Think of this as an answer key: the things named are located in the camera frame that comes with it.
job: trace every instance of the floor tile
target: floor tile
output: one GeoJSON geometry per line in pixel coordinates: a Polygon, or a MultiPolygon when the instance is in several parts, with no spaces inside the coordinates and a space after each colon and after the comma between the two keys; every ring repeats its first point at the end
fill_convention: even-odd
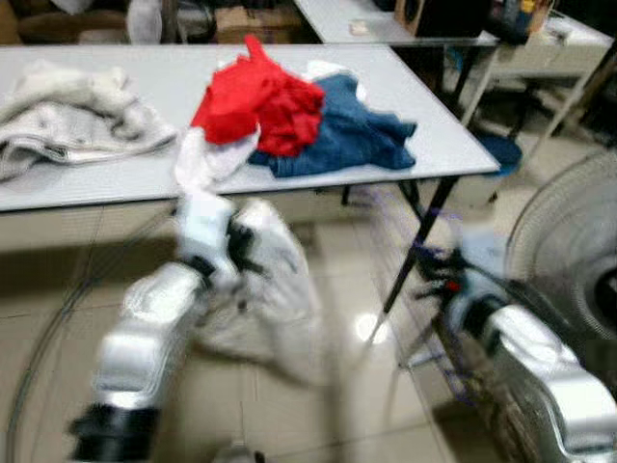
{"type": "Polygon", "coordinates": [[[499,463],[493,441],[476,415],[433,426],[446,463],[499,463]]]}
{"type": "Polygon", "coordinates": [[[59,361],[43,413],[34,462],[65,461],[74,439],[67,434],[70,422],[84,412],[92,395],[96,352],[105,333],[118,319],[118,308],[77,311],[66,327],[59,361]]]}
{"type": "Polygon", "coordinates": [[[121,304],[124,294],[139,279],[174,259],[175,239],[153,237],[124,250],[121,242],[101,243],[92,249],[91,271],[103,273],[93,290],[79,303],[78,309],[113,307],[121,304]],[[113,262],[107,267],[106,262],[113,262]],[[108,268],[106,272],[99,269],[108,268]]]}
{"type": "Polygon", "coordinates": [[[240,368],[197,347],[189,351],[163,411],[153,461],[203,463],[243,439],[240,368]]]}
{"type": "Polygon", "coordinates": [[[0,253],[0,318],[60,308],[87,251],[76,247],[0,253]]]}
{"type": "Polygon", "coordinates": [[[335,388],[311,388],[263,367],[245,366],[243,423],[247,444],[270,455],[337,441],[335,388]]]}
{"type": "Polygon", "coordinates": [[[148,235],[156,238],[175,238],[174,219],[168,211],[174,202],[136,203],[106,205],[102,212],[100,227],[96,233],[96,244],[123,242],[131,233],[140,230],[146,224],[161,218],[161,225],[148,235]]]}
{"type": "Polygon", "coordinates": [[[102,208],[23,212],[0,217],[0,253],[89,245],[102,208]]]}
{"type": "Polygon", "coordinates": [[[450,386],[436,363],[413,368],[411,375],[431,420],[447,420],[474,413],[464,392],[459,389],[460,383],[450,379],[455,381],[454,386],[450,386]]]}
{"type": "Polygon", "coordinates": [[[318,287],[322,295],[330,292],[326,310],[337,312],[341,329],[337,360],[343,439],[426,422],[413,381],[398,368],[396,341],[389,324],[378,331],[374,344],[366,343],[380,307],[370,277],[337,277],[321,281],[318,287]]]}
{"type": "MultiPolygon", "coordinates": [[[[45,316],[16,316],[0,320],[0,421],[7,423],[12,410],[15,388],[26,368],[36,340],[47,321],[45,316]]],[[[29,462],[35,447],[40,417],[48,399],[49,385],[58,358],[60,337],[51,342],[45,359],[40,364],[25,408],[21,412],[17,440],[17,461],[29,462]]]]}
{"type": "MultiPolygon", "coordinates": [[[[241,201],[232,198],[241,205],[241,201]]],[[[264,195],[263,199],[272,203],[277,212],[288,224],[310,222],[314,220],[317,195],[312,191],[284,192],[264,195]]]]}
{"type": "Polygon", "coordinates": [[[354,227],[363,247],[407,247],[419,222],[396,185],[358,187],[352,190],[350,210],[357,210],[354,227]]]}
{"type": "Polygon", "coordinates": [[[524,207],[537,191],[535,186],[514,183],[516,181],[506,179],[506,186],[497,192],[497,199],[492,204],[471,207],[467,204],[450,203],[462,219],[458,227],[461,230],[481,227],[507,237],[524,207]]]}
{"type": "Polygon", "coordinates": [[[283,455],[277,463],[442,463],[443,457],[429,426],[393,432],[340,446],[283,455]]]}
{"type": "Polygon", "coordinates": [[[313,276],[366,274],[370,270],[370,259],[356,237],[353,219],[298,224],[292,230],[305,247],[313,276]]]}
{"type": "MultiPolygon", "coordinates": [[[[394,281],[405,261],[408,248],[406,246],[390,247],[390,248],[370,248],[370,272],[369,275],[373,280],[373,285],[377,290],[379,299],[385,302],[389,296],[390,290],[394,285],[394,281]]],[[[401,294],[405,294],[416,288],[416,284],[412,282],[411,275],[405,281],[401,289],[401,294]]]]}
{"type": "Polygon", "coordinates": [[[523,169],[535,178],[536,183],[544,184],[585,156],[603,149],[574,136],[553,137],[532,158],[523,160],[523,169]]]}

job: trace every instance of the white towel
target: white towel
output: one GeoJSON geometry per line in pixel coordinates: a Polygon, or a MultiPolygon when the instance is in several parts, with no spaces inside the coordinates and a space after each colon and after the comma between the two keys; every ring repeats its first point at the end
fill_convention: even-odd
{"type": "Polygon", "coordinates": [[[126,89],[120,68],[88,73],[47,62],[26,67],[0,105],[0,180],[35,162],[105,161],[160,150],[176,130],[126,89]]]}
{"type": "Polygon", "coordinates": [[[203,128],[186,131],[175,163],[175,180],[186,192],[211,190],[244,165],[259,142],[259,128],[237,142],[215,145],[205,141],[203,128]]]}
{"type": "MultiPolygon", "coordinates": [[[[330,77],[331,75],[340,74],[342,72],[347,72],[359,80],[358,76],[354,74],[351,69],[338,65],[337,63],[329,63],[321,60],[310,60],[307,63],[307,70],[302,73],[302,78],[309,82],[314,82],[315,80],[330,77]]],[[[366,87],[361,84],[360,81],[356,88],[356,98],[362,103],[366,102],[366,87]]]]}

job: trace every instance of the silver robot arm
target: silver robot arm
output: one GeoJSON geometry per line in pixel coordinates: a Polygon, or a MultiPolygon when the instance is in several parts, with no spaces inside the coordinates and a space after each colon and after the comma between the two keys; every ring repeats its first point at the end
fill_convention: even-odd
{"type": "Polygon", "coordinates": [[[539,461],[617,463],[617,403],[608,387],[537,316],[550,313],[548,302],[506,281],[501,240],[470,233],[461,241],[446,258],[418,251],[421,274],[438,289],[420,297],[440,295],[445,331],[479,341],[523,411],[539,461]]]}
{"type": "Polygon", "coordinates": [[[174,372],[210,290],[232,290],[239,275],[228,254],[232,203],[192,196],[178,210],[178,260],[126,293],[118,324],[105,336],[94,399],[70,432],[71,461],[147,461],[174,372]]]}

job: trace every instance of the cable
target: cable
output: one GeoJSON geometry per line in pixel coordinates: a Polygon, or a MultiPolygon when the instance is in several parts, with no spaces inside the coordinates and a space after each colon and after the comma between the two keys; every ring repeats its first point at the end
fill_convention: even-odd
{"type": "Polygon", "coordinates": [[[92,272],[88,272],[89,262],[86,264],[86,270],[82,276],[82,280],[67,296],[62,307],[54,313],[47,325],[43,328],[39,339],[35,343],[26,368],[23,370],[15,395],[13,397],[11,413],[9,415],[7,437],[5,445],[5,463],[16,462],[17,437],[19,435],[20,418],[23,412],[26,399],[30,392],[31,386],[37,378],[39,367],[45,358],[49,343],[53,341],[58,330],[66,324],[73,313],[75,305],[105,276],[107,276],[124,258],[126,253],[137,243],[148,236],[152,231],[158,228],[171,214],[174,213],[175,207],[165,210],[146,221],[139,229],[131,233],[129,238],[122,243],[121,247],[115,252],[110,252],[103,258],[103,262],[96,267],[92,272]]]}

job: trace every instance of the white table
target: white table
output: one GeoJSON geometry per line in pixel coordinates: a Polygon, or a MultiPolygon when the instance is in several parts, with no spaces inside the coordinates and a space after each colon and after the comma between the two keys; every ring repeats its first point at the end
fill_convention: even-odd
{"type": "Polygon", "coordinates": [[[581,24],[568,16],[550,17],[544,30],[533,34],[526,45],[498,47],[488,62],[480,84],[462,118],[464,125],[471,121],[482,95],[491,80],[499,77],[575,77],[577,82],[561,108],[555,113],[527,159],[550,138],[573,105],[580,99],[589,77],[612,45],[612,38],[581,24]],[[550,31],[567,34],[559,41],[550,31]]]}
{"type": "MultiPolygon", "coordinates": [[[[28,63],[44,58],[89,70],[124,68],[135,90],[169,122],[191,120],[210,75],[220,61],[230,62],[244,47],[230,45],[18,47],[0,49],[0,92],[5,93],[28,63]]],[[[363,166],[312,177],[276,179],[267,168],[245,166],[217,188],[218,193],[266,193],[325,186],[441,178],[429,213],[420,217],[414,244],[424,242],[459,176],[489,173],[494,159],[439,100],[384,45],[273,45],[266,52],[286,68],[301,72],[308,60],[320,59],[352,69],[368,92],[367,104],[416,121],[407,147],[416,164],[403,171],[363,166]]],[[[172,167],[174,151],[80,167],[35,165],[23,177],[0,183],[0,212],[53,207],[118,204],[178,196],[172,167]]],[[[415,205],[417,198],[408,200],[415,205]]],[[[416,253],[407,255],[384,310],[389,312],[416,253]]]]}
{"type": "Polygon", "coordinates": [[[294,0],[324,43],[386,43],[409,46],[495,46],[498,39],[488,32],[477,38],[414,37],[372,0],[294,0]],[[351,25],[361,22],[367,34],[354,35],[351,25]]]}

